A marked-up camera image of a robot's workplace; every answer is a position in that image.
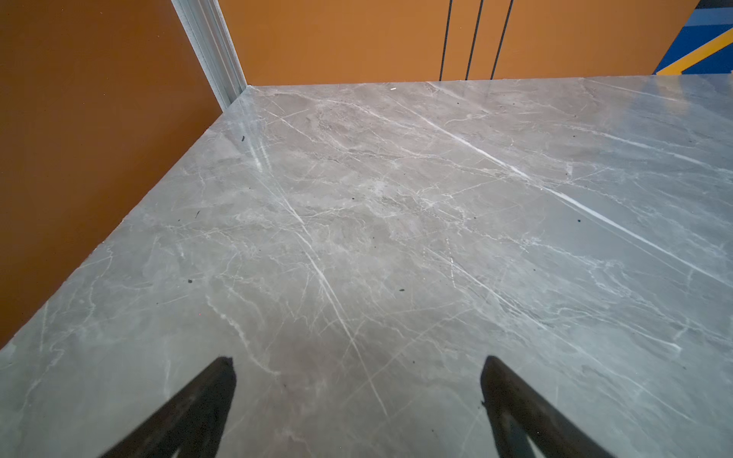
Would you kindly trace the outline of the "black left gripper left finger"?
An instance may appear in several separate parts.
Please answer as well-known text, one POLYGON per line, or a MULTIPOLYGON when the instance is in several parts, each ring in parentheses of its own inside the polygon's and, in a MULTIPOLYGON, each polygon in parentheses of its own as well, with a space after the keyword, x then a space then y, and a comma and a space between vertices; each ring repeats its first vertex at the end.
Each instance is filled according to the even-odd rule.
POLYGON ((167 403, 103 454, 105 457, 214 457, 232 405, 237 376, 219 357, 167 403))

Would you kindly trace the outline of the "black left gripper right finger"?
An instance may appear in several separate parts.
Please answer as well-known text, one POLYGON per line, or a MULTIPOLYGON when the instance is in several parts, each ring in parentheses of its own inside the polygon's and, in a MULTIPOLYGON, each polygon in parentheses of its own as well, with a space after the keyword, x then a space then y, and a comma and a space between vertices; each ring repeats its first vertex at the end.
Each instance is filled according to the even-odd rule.
POLYGON ((611 455, 500 358, 486 358, 480 385, 500 457, 534 457, 536 450, 544 457, 611 455))

